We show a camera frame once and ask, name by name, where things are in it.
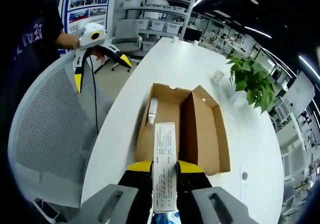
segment cardboard box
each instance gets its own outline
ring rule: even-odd
[[[155,125],[147,126],[151,98],[158,99],[155,123],[175,123],[176,156],[206,175],[230,171],[227,135],[218,103],[201,86],[193,91],[154,83],[135,150],[135,161],[153,160]]]

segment mesh chair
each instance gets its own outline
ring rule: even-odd
[[[22,98],[12,121],[8,159],[24,197],[79,208],[87,164],[97,138],[92,70],[84,66],[81,93],[74,51],[51,64]],[[98,129],[112,102],[96,84]]]
[[[141,48],[142,37],[139,36],[138,21],[119,20],[115,25],[115,36],[110,40],[122,53],[131,53]],[[112,66],[112,71],[119,64]]]

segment white table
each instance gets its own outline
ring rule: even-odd
[[[144,104],[153,83],[192,90],[202,85],[220,104],[225,124],[231,171],[209,177],[240,199],[240,168],[248,173],[243,200],[260,224],[278,222],[284,173],[276,133],[265,112],[250,106],[235,108],[222,92],[230,86],[230,65],[220,54],[191,43],[163,37],[144,57],[125,83],[107,115],[93,148],[81,203],[108,184],[117,184],[126,166],[134,162],[134,147]],[[220,86],[211,83],[216,69],[225,73]]]

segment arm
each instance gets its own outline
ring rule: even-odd
[[[79,38],[75,35],[70,35],[61,32],[55,40],[55,45],[60,49],[77,49],[80,45]]]

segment person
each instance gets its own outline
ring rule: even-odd
[[[43,0],[35,18],[11,50],[10,65],[4,68],[1,86],[3,144],[8,141],[11,122],[22,97],[39,74],[60,57],[58,49],[79,47],[78,37],[63,32],[63,27],[56,0]],[[93,50],[91,55],[104,63],[103,54]]]

